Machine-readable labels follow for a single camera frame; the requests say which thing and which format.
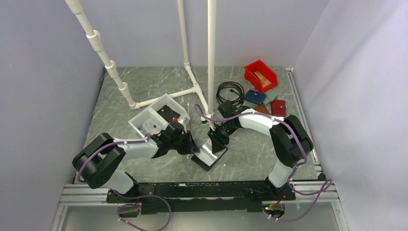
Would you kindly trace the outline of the black leather card holder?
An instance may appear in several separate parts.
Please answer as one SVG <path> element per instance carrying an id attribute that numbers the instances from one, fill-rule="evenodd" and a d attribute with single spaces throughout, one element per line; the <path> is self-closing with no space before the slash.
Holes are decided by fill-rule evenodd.
<path id="1" fill-rule="evenodd" d="M 227 147 L 222 146 L 219 152 L 212 152 L 212 142 L 208 139 L 199 149 L 199 153 L 195 153 L 191 160 L 205 171 L 209 171 L 213 165 L 227 152 Z"/>

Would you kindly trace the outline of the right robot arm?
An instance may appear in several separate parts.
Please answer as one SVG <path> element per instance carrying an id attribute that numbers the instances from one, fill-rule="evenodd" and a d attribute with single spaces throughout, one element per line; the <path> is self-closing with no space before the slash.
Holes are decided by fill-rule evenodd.
<path id="1" fill-rule="evenodd" d="M 307 156 L 314 148 L 299 118 L 294 115 L 275 117 L 249 106 L 236 107 L 230 101 L 223 102 L 218 111 L 223 119 L 214 119 L 215 127 L 208 132 L 212 153 L 225 149 L 230 141 L 229 136 L 240 128 L 269 136 L 278 160 L 266 178 L 265 193 L 271 200 L 278 199 L 296 168 L 307 163 Z"/>

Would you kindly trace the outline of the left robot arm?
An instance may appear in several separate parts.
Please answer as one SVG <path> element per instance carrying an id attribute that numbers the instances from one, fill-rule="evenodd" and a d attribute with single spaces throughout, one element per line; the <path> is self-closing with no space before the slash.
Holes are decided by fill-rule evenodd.
<path id="1" fill-rule="evenodd" d="M 170 150 L 180 155 L 199 152 L 191 132 L 179 122 L 171 122 L 164 130 L 142 139 L 119 139 L 101 133 L 74 157 L 72 165 L 78 181 L 92 189 L 109 188 L 124 201 L 132 202 L 139 194 L 139 184 L 118 166 L 131 159 L 159 158 Z"/>

